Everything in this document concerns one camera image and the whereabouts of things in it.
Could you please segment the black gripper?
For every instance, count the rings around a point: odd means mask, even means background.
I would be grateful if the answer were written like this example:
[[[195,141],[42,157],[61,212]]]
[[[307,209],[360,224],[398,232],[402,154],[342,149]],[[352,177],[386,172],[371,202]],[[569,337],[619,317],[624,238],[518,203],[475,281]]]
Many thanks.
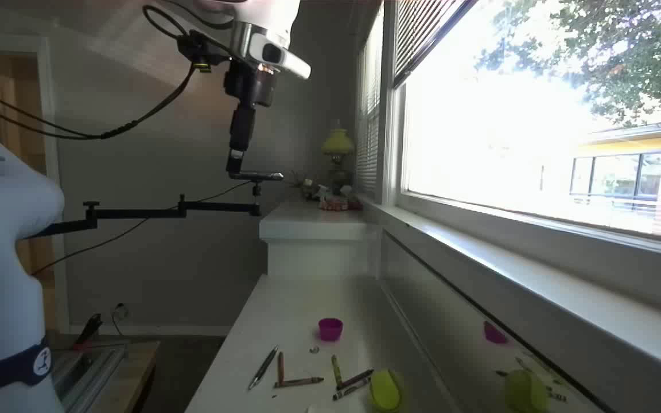
[[[223,90],[240,98],[230,124],[230,152],[226,169],[240,173],[254,133],[254,105],[268,108],[273,101],[275,75],[252,69],[243,61],[231,61]]]

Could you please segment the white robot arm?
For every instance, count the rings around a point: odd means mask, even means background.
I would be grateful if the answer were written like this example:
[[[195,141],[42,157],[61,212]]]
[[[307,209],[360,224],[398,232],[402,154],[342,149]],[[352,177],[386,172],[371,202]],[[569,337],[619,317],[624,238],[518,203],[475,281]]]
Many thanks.
[[[311,75],[311,63],[290,51],[300,0],[195,0],[207,10],[228,10],[231,37],[175,32],[194,71],[226,63],[226,92],[236,98],[230,124],[228,173],[250,178],[243,157],[252,138],[254,110],[272,101],[275,75]],[[54,383],[54,351],[47,340],[42,285],[25,273],[16,243],[31,235],[75,232],[101,217],[61,217],[64,194],[0,145],[0,413],[64,413]]]

